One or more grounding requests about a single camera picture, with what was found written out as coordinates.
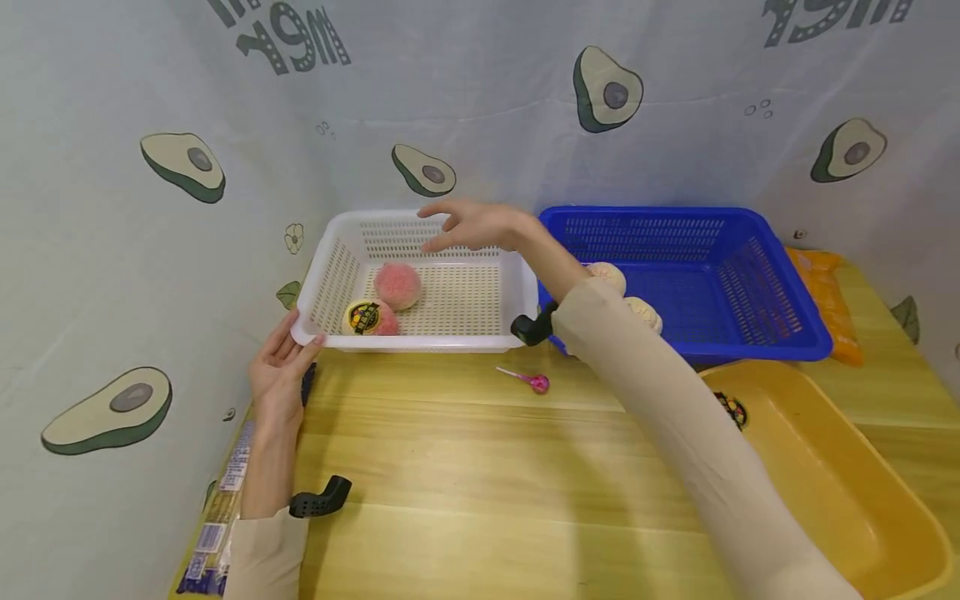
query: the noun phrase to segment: wall backdrop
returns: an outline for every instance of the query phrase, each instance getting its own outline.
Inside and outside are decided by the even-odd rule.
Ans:
[[[733,204],[960,394],[949,0],[88,0],[0,19],[0,581],[162,597],[325,223]]]

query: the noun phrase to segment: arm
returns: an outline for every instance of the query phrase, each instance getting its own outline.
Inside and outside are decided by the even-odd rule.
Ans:
[[[225,600],[296,600],[308,521],[287,513],[293,495],[297,435],[303,422],[300,381],[323,346],[290,337],[291,311],[250,364],[254,426],[250,460],[233,526]]]
[[[452,246],[516,250],[557,302],[563,301],[573,286],[590,277],[580,261],[540,221],[512,206],[444,200],[425,206],[419,213],[421,218],[437,214],[450,216],[444,223],[444,232],[423,245],[424,252],[440,252]]]
[[[643,423],[676,472],[732,578],[749,598],[859,598],[784,506],[766,470],[699,375],[622,298],[540,224],[508,206],[444,201],[450,214],[424,246],[517,250],[561,303],[555,331]]]

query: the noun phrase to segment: table surface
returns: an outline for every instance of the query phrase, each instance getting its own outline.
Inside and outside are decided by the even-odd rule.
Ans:
[[[958,548],[960,411],[863,276],[839,278],[867,366],[801,368]],[[353,489],[310,524],[301,599],[732,597],[682,486],[576,359],[549,345],[322,358],[296,490],[331,474]],[[550,392],[495,366],[545,373]],[[960,577],[926,597],[960,598]]]

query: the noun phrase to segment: black clip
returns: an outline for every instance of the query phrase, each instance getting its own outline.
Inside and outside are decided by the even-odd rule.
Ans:
[[[324,493],[300,492],[290,499],[290,516],[310,518],[336,513],[343,508],[353,483],[346,477],[334,475],[326,482]]]
[[[316,374],[317,363],[310,363],[303,374],[303,380],[300,381],[300,401],[303,402],[303,408],[306,408],[306,401],[310,399],[310,390],[313,388],[313,378]]]
[[[510,324],[510,332],[527,346],[536,346],[553,335],[551,318],[553,312],[559,307],[556,302],[551,300],[543,307],[535,320],[526,315],[520,315]]]

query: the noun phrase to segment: pink lollipop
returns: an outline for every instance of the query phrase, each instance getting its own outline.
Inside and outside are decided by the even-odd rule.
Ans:
[[[523,379],[530,384],[530,387],[534,389],[534,392],[537,394],[546,394],[546,391],[550,389],[550,380],[546,378],[546,375],[534,375],[530,377],[528,375],[521,375],[518,372],[507,371],[506,369],[501,369],[500,367],[496,368],[500,372],[504,372],[510,376],[516,377],[517,379]]]

